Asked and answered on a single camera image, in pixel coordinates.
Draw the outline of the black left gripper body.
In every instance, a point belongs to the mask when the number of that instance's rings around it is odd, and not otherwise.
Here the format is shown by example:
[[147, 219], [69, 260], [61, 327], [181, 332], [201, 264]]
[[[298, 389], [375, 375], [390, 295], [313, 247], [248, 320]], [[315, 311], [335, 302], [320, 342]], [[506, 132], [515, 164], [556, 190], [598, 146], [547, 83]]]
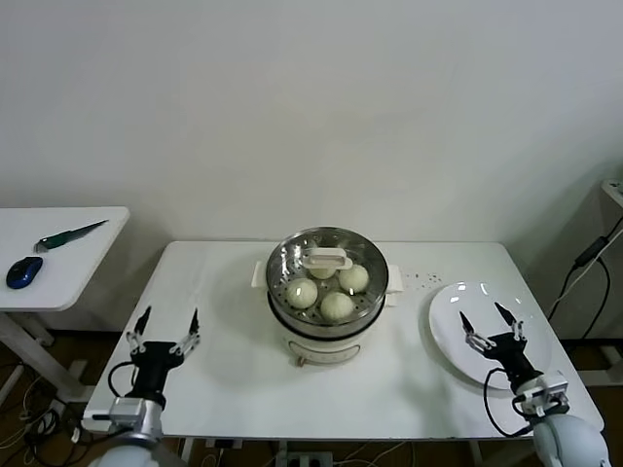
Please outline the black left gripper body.
[[145, 350], [131, 355], [131, 362], [137, 368], [130, 397], [158, 399], [164, 394], [168, 372], [178, 367], [176, 343], [172, 341], [147, 341]]

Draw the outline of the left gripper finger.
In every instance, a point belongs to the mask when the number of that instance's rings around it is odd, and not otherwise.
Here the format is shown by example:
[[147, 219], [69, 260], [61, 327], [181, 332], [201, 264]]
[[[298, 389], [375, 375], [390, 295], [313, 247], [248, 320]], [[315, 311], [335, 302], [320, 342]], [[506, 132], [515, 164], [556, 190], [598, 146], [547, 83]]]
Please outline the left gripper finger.
[[172, 348], [173, 355], [187, 357], [199, 345], [201, 336], [199, 332], [200, 324], [198, 314], [199, 310], [195, 308], [189, 331], [187, 335]]
[[150, 312], [151, 307], [148, 306], [135, 322], [133, 330], [126, 332], [126, 339], [128, 341], [131, 354], [138, 354], [146, 351], [146, 347], [143, 342], [143, 333], [147, 326]]

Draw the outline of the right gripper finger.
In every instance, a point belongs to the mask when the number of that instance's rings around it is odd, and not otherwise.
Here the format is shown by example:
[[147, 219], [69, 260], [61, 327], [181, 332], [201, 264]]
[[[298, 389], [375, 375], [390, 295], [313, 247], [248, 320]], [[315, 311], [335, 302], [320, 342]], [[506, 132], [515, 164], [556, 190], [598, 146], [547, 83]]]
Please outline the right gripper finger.
[[495, 342], [497, 345], [519, 345], [525, 343], [525, 336], [523, 332], [523, 321], [519, 321], [515, 318], [514, 314], [501, 305], [495, 302], [495, 308], [504, 320], [504, 322], [510, 327], [510, 332], [503, 333], [495, 336]]
[[495, 348], [495, 342], [478, 334], [469, 319], [461, 311], [459, 313], [466, 343], [476, 351], [489, 351]]

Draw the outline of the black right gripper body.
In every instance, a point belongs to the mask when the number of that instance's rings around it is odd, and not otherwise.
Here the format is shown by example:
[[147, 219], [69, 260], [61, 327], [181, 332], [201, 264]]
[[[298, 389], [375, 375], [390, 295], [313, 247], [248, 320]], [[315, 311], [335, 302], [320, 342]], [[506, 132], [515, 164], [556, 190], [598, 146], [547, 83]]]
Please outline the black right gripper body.
[[526, 339], [517, 341], [513, 333], [504, 333], [491, 336], [489, 340], [495, 345], [487, 350], [487, 358], [502, 366], [511, 388], [519, 388], [542, 375], [524, 353], [528, 343]]

